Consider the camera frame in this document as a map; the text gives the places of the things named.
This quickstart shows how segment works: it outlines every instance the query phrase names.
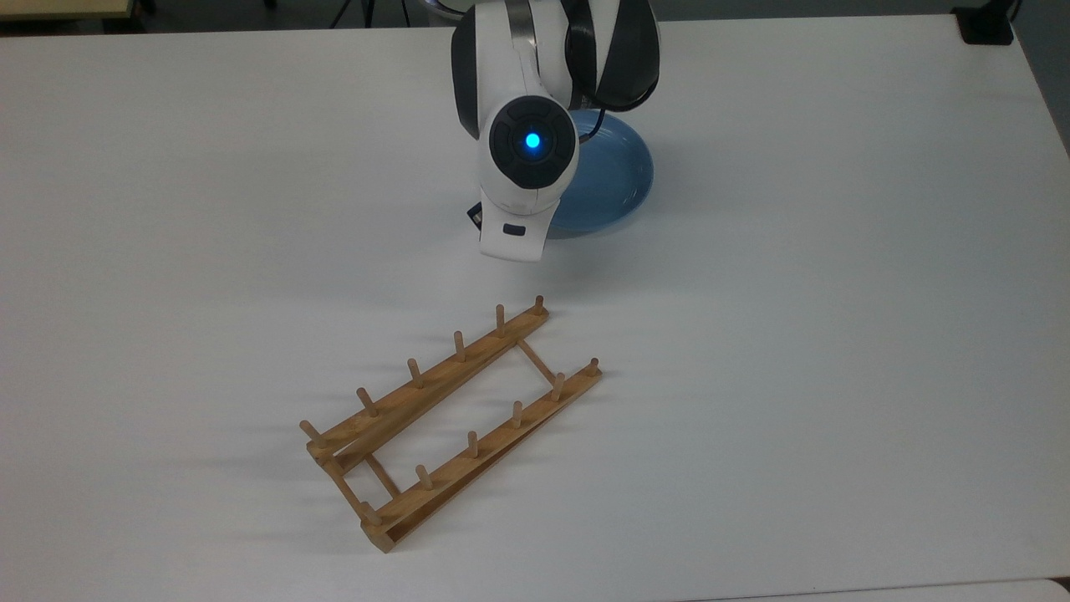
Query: table surface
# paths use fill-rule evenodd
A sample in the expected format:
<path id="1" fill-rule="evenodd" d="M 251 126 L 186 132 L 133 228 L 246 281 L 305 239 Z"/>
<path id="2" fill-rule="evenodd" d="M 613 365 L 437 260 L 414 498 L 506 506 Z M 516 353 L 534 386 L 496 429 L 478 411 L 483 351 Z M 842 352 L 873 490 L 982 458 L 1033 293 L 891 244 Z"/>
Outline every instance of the table surface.
<path id="1" fill-rule="evenodd" d="M 950 16 L 666 24 L 623 115 L 648 200 L 515 264 L 464 214 L 448 36 L 0 40 L 5 598 L 1070 573 L 1070 160 L 1017 43 L 963 45 Z M 381 554 L 297 422 L 537 293 L 532 346 L 605 380 Z M 399 484 L 545 391 L 500 364 L 382 450 Z"/>
<path id="2" fill-rule="evenodd" d="M 0 0 L 0 20 L 129 16 L 134 0 Z"/>

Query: blue bowl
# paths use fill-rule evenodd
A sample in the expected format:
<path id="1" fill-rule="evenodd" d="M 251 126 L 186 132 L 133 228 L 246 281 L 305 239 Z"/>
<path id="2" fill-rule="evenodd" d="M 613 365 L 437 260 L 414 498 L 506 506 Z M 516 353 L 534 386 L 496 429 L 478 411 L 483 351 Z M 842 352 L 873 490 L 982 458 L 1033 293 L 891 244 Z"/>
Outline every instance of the blue bowl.
<path id="1" fill-rule="evenodd" d="M 571 112 L 582 136 L 598 120 L 596 110 Z M 551 226 L 594 232 L 631 213 L 654 184 L 654 159 L 646 143 L 627 123 L 606 113 L 601 128 L 580 145 L 576 176 L 561 196 Z"/>

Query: metal band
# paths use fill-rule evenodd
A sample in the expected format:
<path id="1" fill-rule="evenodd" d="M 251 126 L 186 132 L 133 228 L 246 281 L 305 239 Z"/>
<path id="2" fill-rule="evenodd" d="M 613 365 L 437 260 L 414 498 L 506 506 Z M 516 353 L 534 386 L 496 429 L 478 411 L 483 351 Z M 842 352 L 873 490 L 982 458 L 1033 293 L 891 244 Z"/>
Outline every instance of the metal band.
<path id="1" fill-rule="evenodd" d="M 528 0 L 505 0 L 505 14 L 509 18 L 509 32 L 513 41 L 522 40 L 538 48 L 535 45 L 535 19 L 532 17 L 532 6 Z M 538 52 L 535 53 L 536 64 L 538 64 Z"/>

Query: black circular button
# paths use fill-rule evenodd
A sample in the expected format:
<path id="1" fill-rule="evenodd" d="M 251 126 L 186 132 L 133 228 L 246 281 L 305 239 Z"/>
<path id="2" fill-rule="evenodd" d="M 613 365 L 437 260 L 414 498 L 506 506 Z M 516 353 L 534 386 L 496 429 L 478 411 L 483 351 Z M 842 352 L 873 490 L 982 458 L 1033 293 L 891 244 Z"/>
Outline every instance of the black circular button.
<path id="1" fill-rule="evenodd" d="M 505 105 L 491 126 L 494 164 L 521 188 L 544 188 L 561 177 L 576 153 L 576 125 L 557 103 L 521 96 Z"/>

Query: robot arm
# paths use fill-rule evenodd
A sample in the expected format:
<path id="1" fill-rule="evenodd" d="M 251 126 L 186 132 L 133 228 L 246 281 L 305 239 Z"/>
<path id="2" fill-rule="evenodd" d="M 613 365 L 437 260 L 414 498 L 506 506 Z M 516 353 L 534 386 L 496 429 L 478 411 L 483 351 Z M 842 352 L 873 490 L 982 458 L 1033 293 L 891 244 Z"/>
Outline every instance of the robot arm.
<path id="1" fill-rule="evenodd" d="M 537 261 L 579 159 L 569 108 L 628 110 L 657 83 L 647 0 L 478 3 L 454 32 L 454 94 L 478 141 L 486 254 Z"/>

